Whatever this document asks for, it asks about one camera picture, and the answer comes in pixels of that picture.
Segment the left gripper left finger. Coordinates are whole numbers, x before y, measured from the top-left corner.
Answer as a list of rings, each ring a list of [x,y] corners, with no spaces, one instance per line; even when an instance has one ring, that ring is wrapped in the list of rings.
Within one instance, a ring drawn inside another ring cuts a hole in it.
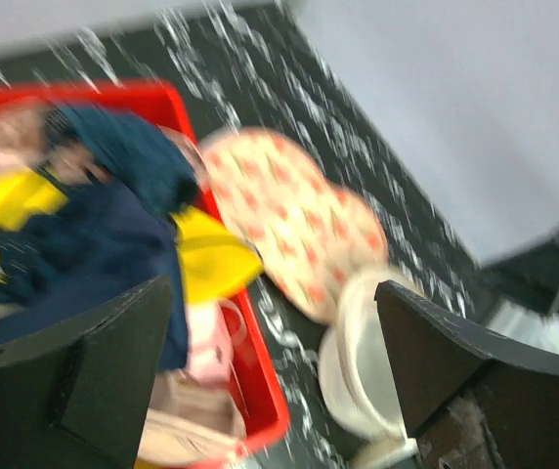
[[[131,468],[171,309],[167,277],[0,345],[0,468]]]

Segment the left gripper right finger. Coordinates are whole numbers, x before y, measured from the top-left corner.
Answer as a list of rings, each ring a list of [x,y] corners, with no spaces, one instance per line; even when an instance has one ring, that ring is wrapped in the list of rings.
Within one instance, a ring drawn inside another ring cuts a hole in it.
[[[425,468],[559,468],[559,355],[394,281],[375,293],[405,428]]]

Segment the white mesh laundry bag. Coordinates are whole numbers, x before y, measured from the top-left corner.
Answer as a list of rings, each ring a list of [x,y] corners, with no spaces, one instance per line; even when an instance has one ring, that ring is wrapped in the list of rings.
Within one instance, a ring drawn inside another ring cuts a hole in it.
[[[392,280],[420,295],[421,289],[394,267],[371,266],[344,284],[333,325],[319,349],[322,400],[344,430],[367,440],[352,468],[391,468],[417,453],[407,435],[381,330],[375,291]]]

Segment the dark navy plain bra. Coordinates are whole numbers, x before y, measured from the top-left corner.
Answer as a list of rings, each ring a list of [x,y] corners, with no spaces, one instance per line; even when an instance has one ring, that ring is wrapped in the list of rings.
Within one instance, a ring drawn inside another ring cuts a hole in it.
[[[184,368],[189,333],[175,238],[175,227],[120,183],[80,186],[54,213],[0,226],[0,344],[166,276],[172,299],[157,369]]]

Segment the navy blue lace bra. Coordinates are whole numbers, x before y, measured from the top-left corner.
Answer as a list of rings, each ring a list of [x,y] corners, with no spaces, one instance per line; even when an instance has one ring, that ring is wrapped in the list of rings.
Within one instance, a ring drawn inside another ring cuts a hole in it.
[[[51,168],[65,184],[113,178],[163,218],[197,198],[194,168],[183,152],[135,113],[57,104],[44,111],[42,132]]]

